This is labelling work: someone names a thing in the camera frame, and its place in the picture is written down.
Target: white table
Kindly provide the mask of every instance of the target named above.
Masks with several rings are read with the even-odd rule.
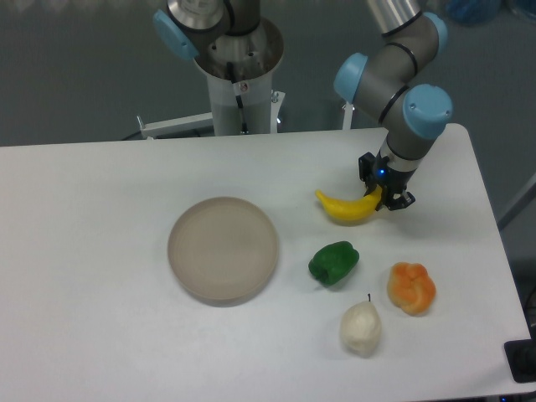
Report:
[[[410,181],[416,203],[337,226],[314,197],[363,194],[358,157],[382,129],[0,149],[1,401],[422,400],[533,391],[503,351],[528,338],[465,129],[449,125]],[[189,296],[166,245],[188,207],[245,198],[272,219],[276,272],[257,297]],[[361,260],[327,290],[307,263],[349,240]],[[385,293],[397,261],[437,298],[410,317]],[[384,332],[360,358],[338,340],[367,293]]]

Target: white pear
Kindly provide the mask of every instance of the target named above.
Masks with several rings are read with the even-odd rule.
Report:
[[[370,301],[370,295],[368,298],[344,313],[340,330],[344,344],[363,356],[374,351],[382,332],[376,307]]]

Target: black cable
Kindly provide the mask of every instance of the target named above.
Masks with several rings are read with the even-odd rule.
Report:
[[[136,131],[134,134],[131,134],[130,136],[126,136],[125,138],[121,139],[121,141],[128,141],[128,140],[134,138],[135,136],[139,136],[141,134],[142,134],[141,131]]]
[[[413,16],[409,21],[406,21],[402,25],[400,25],[398,28],[393,29],[392,31],[388,31],[386,33],[382,33],[382,38],[387,38],[388,36],[394,35],[397,32],[400,32],[402,29],[409,27],[412,23],[414,23],[420,16],[422,15],[422,11],[419,11],[415,16]]]
[[[389,42],[385,46],[394,46],[396,48],[404,50],[408,57],[410,57],[411,63],[413,64],[413,76],[415,77],[417,74],[419,74],[419,64],[417,63],[417,58],[415,57],[414,53],[411,51],[410,48],[404,46],[403,44],[399,44],[398,42]]]
[[[235,76],[235,67],[233,66],[233,63],[230,61],[227,62],[227,74],[229,74],[229,77],[231,78],[231,84],[236,84],[238,81]],[[240,113],[240,119],[242,120],[242,132],[244,134],[249,134],[250,130],[248,129],[248,124],[245,121],[245,115],[244,115],[244,103],[242,102],[242,96],[237,95],[235,96],[236,99],[236,105],[238,106],[238,112]]]
[[[406,92],[409,89],[409,86],[404,85],[402,88],[396,91],[396,93],[391,97],[388,104],[385,105],[385,108],[382,110],[381,115],[379,115],[378,124],[382,125],[384,122],[385,117],[387,116],[387,113],[391,110],[391,107],[393,107],[394,103],[400,98],[400,96]]]

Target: toy banana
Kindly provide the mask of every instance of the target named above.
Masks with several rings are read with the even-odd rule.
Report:
[[[315,195],[329,216],[335,219],[353,222],[367,218],[376,211],[376,206],[382,198],[382,188],[381,186],[376,186],[376,189],[372,193],[355,201],[331,198],[320,190],[317,190]]]

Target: bell pepper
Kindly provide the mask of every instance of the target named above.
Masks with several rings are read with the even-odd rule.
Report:
[[[309,271],[324,286],[343,279],[359,261],[359,253],[347,241],[320,249],[309,262]]]

